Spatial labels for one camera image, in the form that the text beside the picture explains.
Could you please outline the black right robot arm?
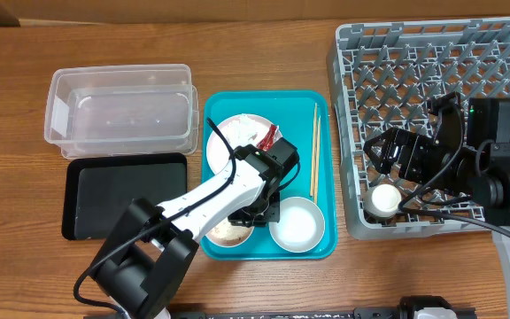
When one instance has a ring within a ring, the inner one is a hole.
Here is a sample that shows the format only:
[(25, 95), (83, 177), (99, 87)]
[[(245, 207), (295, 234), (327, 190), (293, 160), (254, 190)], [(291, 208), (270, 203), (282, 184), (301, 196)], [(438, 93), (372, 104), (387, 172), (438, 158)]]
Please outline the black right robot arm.
[(490, 230), (501, 262), (510, 317), (510, 97), (433, 97), (428, 113), (437, 117), (433, 136), (390, 128), (363, 146), (380, 174), (394, 164), (399, 177), (417, 189), (398, 205), (401, 213), (462, 221), (444, 207), (473, 201), (482, 220), (469, 223)]

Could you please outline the red snack wrapper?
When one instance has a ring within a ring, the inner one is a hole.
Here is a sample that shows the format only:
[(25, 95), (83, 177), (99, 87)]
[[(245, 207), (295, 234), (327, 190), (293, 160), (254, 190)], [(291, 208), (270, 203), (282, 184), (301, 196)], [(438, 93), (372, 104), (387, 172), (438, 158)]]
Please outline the red snack wrapper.
[(265, 152), (268, 151), (274, 144), (277, 130), (278, 127), (272, 124), (263, 139), (258, 142), (257, 147)]

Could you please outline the white cup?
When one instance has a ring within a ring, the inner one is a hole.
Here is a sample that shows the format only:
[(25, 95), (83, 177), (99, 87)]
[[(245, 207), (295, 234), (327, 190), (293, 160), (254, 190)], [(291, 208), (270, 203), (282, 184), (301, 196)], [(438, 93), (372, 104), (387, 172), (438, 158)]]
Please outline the white cup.
[(364, 210), (374, 218), (387, 220), (398, 212), (402, 200), (400, 191), (390, 184), (379, 184), (369, 189), (364, 198)]

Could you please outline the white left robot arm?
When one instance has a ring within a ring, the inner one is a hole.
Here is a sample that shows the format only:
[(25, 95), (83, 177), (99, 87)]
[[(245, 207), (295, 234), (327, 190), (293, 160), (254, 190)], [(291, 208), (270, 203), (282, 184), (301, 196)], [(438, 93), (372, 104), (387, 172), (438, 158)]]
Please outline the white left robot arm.
[(196, 189), (160, 204), (135, 199), (85, 271), (111, 298), (119, 318), (154, 318), (178, 291), (201, 239), (229, 215), (267, 209), (299, 165), (281, 138), (269, 150), (237, 147), (228, 164)]

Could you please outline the white tissue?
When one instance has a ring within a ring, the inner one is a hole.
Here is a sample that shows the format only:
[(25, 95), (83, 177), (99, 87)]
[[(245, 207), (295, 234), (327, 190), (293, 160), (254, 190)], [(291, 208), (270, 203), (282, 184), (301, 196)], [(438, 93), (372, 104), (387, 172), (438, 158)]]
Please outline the white tissue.
[(267, 133), (267, 128), (247, 115), (240, 115), (226, 127), (226, 138), (236, 148), (247, 144), (256, 145)]

